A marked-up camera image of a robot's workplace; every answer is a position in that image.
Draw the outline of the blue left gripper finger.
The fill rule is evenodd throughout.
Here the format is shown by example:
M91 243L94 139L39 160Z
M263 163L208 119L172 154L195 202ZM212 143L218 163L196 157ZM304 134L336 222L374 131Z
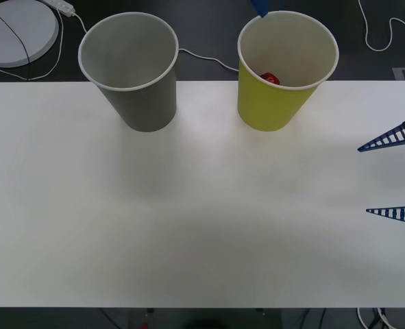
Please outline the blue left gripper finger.
M259 17L263 18L269 13L269 0L251 0L251 4Z

